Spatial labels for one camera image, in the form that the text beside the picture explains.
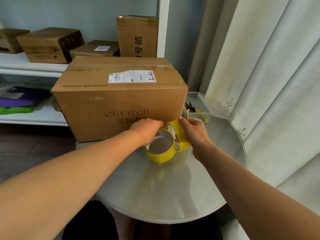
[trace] shelf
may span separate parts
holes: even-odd
[[[53,99],[51,96],[42,101],[32,113],[0,114],[0,123],[68,126],[63,114],[54,110]]]
[[[24,52],[0,53],[0,74],[60,77],[67,64],[31,63]]]

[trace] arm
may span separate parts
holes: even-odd
[[[0,238],[53,239],[161,121],[134,123],[110,139],[38,165],[0,185]]]
[[[215,147],[202,122],[180,118],[179,123],[194,156],[206,168],[250,239],[320,239],[320,216]]]

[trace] yellow tape roll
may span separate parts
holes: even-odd
[[[170,148],[162,153],[151,153],[150,145],[146,145],[144,147],[144,151],[146,152],[147,156],[154,161],[155,163],[162,164],[174,157],[176,151],[180,152],[185,149],[191,147],[182,126],[179,124],[178,120],[171,121],[167,123],[168,129],[160,129],[159,135],[154,138],[154,140],[159,138],[166,138],[170,141]]]

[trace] purple plastic bag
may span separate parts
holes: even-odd
[[[50,91],[35,88],[12,87],[0,95],[0,107],[17,108],[30,106],[50,97]]]

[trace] glossy table surface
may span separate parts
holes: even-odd
[[[243,166],[246,153],[233,125],[216,117],[206,124],[210,140]],[[78,143],[77,149],[92,142]],[[145,222],[196,220],[226,202],[192,148],[158,165],[139,148],[108,177],[96,195],[115,210]]]

